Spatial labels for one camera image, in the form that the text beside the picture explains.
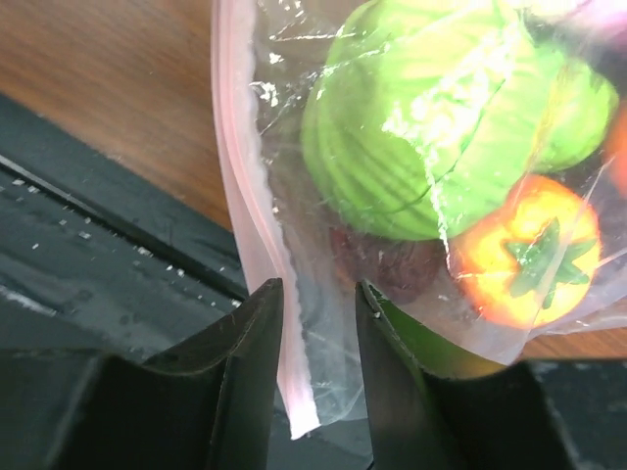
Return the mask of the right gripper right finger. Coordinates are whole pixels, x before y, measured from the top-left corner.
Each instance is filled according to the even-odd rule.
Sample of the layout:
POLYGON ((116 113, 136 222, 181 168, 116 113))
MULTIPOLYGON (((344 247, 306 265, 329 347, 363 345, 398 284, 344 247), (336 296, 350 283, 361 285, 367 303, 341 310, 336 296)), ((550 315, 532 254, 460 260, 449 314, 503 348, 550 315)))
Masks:
POLYGON ((375 468, 575 468, 532 364, 439 377, 364 285, 356 288, 356 317, 375 468))

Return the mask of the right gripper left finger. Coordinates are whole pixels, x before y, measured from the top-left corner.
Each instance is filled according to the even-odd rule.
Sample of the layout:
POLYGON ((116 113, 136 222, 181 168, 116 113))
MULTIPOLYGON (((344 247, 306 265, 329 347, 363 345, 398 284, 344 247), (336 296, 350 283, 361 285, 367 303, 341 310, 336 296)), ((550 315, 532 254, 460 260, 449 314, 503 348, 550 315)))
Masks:
POLYGON ((142 365, 89 359, 55 469, 264 469, 283 284, 142 365))

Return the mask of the dark red fake fruit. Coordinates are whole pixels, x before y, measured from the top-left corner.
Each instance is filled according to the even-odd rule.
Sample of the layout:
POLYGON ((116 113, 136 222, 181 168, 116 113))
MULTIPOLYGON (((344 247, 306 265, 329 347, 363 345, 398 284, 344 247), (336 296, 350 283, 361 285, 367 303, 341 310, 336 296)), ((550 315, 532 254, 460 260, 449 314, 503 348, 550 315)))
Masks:
POLYGON ((369 281, 397 305, 409 304, 425 292, 445 258, 440 240, 391 240, 347 226, 330 228, 329 241, 345 278, 369 281))

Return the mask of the orange fake tomato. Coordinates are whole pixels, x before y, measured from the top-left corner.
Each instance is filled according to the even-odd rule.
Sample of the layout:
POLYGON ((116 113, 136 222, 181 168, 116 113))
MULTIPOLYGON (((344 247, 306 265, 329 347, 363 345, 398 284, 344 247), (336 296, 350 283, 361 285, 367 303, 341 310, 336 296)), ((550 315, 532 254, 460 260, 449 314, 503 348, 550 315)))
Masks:
POLYGON ((542 175, 450 243, 451 275, 489 322, 533 329, 586 297, 602 254, 599 218, 570 189, 542 175))

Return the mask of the clear zip top bag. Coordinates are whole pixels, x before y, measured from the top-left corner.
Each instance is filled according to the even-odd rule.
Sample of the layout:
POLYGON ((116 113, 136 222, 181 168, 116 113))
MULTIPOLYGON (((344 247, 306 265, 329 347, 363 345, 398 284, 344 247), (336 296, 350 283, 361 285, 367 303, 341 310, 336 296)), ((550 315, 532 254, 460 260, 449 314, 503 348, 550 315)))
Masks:
MULTIPOLYGON (((499 364, 514 362, 531 340, 622 328, 626 324, 626 197, 603 159, 606 136, 626 102, 626 5, 622 1, 503 1, 530 37, 566 62, 587 63, 618 92, 600 146, 569 169, 531 167, 494 210, 440 240, 444 263, 413 302, 397 305, 367 280, 338 270, 329 229, 347 226, 322 198, 304 159, 303 120, 329 49, 348 17, 369 1, 219 1, 214 15, 212 79, 220 166, 247 286, 279 278, 284 319, 277 382, 293 439, 366 416, 355 315, 363 284, 420 327, 499 364), (586 297, 564 317, 516 329, 481 317, 449 270, 451 241, 500 208, 523 178, 546 176, 589 203, 599 218, 602 254, 586 297)), ((391 240, 413 241, 406 239, 391 240)))

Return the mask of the green fake cabbage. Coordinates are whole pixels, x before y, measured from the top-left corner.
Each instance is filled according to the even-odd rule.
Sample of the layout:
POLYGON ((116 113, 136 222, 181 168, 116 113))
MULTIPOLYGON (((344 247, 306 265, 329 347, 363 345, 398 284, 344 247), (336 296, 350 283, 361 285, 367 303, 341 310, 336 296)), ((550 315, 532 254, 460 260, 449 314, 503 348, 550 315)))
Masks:
POLYGON ((306 106, 313 182, 358 230, 456 236, 530 168, 565 62, 503 1, 369 1, 306 106))

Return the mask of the small green fake vegetable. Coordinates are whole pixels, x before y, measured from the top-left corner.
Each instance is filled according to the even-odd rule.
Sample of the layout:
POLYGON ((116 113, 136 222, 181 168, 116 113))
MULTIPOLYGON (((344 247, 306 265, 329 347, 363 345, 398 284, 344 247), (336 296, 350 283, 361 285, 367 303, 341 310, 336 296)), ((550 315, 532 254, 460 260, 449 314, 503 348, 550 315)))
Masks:
POLYGON ((569 169, 602 143, 618 107, 614 85, 587 63, 571 59, 558 71, 536 133, 531 167, 569 169))

